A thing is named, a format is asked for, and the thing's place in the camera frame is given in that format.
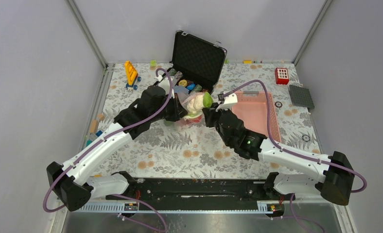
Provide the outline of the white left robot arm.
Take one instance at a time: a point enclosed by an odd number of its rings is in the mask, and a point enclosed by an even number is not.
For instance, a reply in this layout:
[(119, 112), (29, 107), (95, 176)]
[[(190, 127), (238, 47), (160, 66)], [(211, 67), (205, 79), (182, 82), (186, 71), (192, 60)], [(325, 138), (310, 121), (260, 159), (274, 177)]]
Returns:
[(97, 139), (77, 155), (64, 163), (50, 163), (47, 176), (50, 188), (43, 201), (46, 212), (48, 196), (54, 192), (69, 211), (76, 211), (91, 198), (119, 194), (129, 200), (136, 194), (133, 183), (120, 174), (94, 179), (93, 171), (120, 147), (128, 144), (143, 132), (149, 130), (153, 122), (179, 120), (185, 110), (175, 98), (172, 88), (152, 85), (144, 90), (141, 97), (121, 110)]

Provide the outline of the clear pink zip top bag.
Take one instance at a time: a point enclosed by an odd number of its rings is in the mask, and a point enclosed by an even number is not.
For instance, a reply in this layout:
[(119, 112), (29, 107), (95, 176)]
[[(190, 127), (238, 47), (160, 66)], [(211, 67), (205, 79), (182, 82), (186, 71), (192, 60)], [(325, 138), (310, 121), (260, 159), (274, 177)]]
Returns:
[(213, 98), (208, 92), (175, 93), (165, 108), (168, 113), (165, 120), (183, 125), (199, 123), (204, 116), (203, 109), (212, 104)]

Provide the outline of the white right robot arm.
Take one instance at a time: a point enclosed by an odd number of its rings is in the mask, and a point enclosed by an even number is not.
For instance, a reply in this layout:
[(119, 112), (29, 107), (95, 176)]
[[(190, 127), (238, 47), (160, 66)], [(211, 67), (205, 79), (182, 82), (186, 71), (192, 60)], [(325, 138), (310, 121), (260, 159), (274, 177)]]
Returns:
[(264, 134), (246, 129), (242, 120), (230, 110), (216, 110), (216, 105), (204, 108), (205, 124), (215, 128), (224, 144), (240, 157), (277, 163), (299, 172), (268, 175), (264, 193), (271, 200), (292, 193), (319, 194), (323, 199), (342, 206), (349, 204), (354, 170), (341, 152), (313, 155), (280, 143)]

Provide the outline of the green toy leaf vegetable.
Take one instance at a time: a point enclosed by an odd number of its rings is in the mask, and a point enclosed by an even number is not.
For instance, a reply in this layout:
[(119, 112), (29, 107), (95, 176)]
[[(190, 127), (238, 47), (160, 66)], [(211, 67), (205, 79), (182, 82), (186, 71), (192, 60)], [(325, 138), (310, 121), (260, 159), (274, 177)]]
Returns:
[(203, 94), (203, 107), (210, 108), (213, 104), (213, 98), (209, 92), (204, 92)]

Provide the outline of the white toy dumpling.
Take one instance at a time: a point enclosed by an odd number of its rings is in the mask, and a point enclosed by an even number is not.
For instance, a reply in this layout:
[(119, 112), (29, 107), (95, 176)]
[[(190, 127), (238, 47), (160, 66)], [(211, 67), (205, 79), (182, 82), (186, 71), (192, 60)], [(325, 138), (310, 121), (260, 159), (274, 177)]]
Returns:
[(203, 94), (196, 94), (187, 98), (184, 102), (188, 114), (185, 118), (197, 118), (201, 116), (203, 107)]

